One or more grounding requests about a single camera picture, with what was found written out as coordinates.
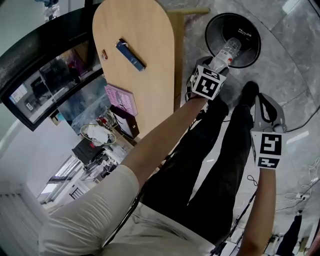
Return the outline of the dark blue rectangular box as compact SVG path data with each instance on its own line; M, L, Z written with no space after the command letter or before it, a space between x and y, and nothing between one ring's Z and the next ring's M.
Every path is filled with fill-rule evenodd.
M119 52L139 71L142 72L145 70L146 65L142 60L129 48L128 43L120 38L115 46Z

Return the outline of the person's white shirt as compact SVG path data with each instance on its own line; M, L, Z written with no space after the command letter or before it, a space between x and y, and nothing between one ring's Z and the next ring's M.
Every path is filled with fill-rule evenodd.
M119 165L49 217L39 235L40 256L209 256L212 243L144 204L106 244L139 188L134 173Z

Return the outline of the black glass-door fridge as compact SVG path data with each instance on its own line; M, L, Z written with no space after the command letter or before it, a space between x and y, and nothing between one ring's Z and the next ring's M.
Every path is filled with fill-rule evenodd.
M34 131L80 89L103 74L92 23L101 0L28 33L0 56L0 104Z

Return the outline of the person's black trousers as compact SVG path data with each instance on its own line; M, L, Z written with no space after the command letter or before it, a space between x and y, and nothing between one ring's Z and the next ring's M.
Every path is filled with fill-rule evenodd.
M231 114L219 156L197 191L194 186L205 157L214 147L229 109L210 101L202 119L177 145L173 156L146 183L141 202L210 243L230 232L233 208L251 149L251 108L239 103Z

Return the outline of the brown cardboard sheet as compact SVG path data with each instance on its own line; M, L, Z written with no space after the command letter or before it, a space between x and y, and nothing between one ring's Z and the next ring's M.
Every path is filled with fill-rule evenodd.
M57 126L60 123L60 112L58 109L56 109L54 112L52 112L49 115L49 118L52 120L52 122Z

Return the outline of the person's right forearm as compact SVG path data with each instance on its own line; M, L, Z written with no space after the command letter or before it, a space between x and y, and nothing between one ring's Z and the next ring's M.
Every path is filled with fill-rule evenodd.
M276 171L261 168L253 206L237 256L262 256L272 235L276 207Z

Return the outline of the wooden coffee table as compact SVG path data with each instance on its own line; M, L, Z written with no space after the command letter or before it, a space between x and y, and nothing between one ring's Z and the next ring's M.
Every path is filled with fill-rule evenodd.
M139 138L180 107L184 17L210 9L164 9L156 0L104 0L92 22L93 39L108 84L133 94ZM116 48L119 39L145 64L138 71ZM102 50L108 59L103 60Z

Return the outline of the person's right black shoe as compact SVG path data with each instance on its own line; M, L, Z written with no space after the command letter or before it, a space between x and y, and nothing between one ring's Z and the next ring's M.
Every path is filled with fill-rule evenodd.
M254 81L248 81L242 89L240 104L252 108L255 105L256 96L260 93L259 86Z

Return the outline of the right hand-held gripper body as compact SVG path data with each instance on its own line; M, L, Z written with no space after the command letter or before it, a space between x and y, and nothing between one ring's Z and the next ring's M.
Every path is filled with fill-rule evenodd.
M255 122L250 130L251 147L255 166L275 170L284 154L287 142L285 124L267 124Z

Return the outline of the black cabinet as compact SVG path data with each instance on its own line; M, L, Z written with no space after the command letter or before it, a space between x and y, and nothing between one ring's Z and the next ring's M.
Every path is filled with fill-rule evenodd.
M92 141L83 138L73 149L74 155L84 164L87 165L92 162L105 148L96 146Z

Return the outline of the person's left forearm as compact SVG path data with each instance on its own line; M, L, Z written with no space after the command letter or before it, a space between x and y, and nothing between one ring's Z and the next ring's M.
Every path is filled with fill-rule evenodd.
M140 187L179 142L207 101L195 97L186 102L145 135L125 157L121 164L135 174Z

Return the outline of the pink book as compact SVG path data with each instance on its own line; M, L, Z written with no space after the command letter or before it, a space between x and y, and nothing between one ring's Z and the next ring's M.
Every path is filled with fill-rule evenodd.
M122 109L134 117L138 114L134 95L131 92L111 84L107 84L104 88L113 106Z

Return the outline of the black flat box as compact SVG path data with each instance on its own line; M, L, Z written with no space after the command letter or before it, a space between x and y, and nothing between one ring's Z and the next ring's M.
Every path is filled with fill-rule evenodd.
M139 135L140 131L133 115L128 112L111 105L110 111L112 112L117 125L120 130L129 138L135 139Z

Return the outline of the black mesh waste bin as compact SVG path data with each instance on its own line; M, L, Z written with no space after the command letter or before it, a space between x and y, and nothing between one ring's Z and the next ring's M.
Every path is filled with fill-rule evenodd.
M204 38L213 56L218 54L229 39L239 40L240 49L230 65L235 69L253 65L261 53L261 37L257 28L247 18L236 13L226 12L213 17L205 28Z

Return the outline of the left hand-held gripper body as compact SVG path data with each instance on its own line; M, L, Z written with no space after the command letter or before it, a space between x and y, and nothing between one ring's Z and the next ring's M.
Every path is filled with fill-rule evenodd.
M191 76L191 89L194 94L213 100L219 94L225 80L224 75L198 65Z

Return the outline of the clear plastic bottle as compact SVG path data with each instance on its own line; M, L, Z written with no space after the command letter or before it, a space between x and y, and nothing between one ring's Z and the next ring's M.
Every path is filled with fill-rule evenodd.
M235 37L230 38L210 63L210 69L216 73L228 68L237 56L242 44Z

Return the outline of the white cloth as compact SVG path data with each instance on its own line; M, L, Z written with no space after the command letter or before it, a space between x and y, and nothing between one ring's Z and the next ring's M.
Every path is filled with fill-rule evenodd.
M101 144L107 144L109 141L109 131L102 126L89 125L87 127L87 136Z

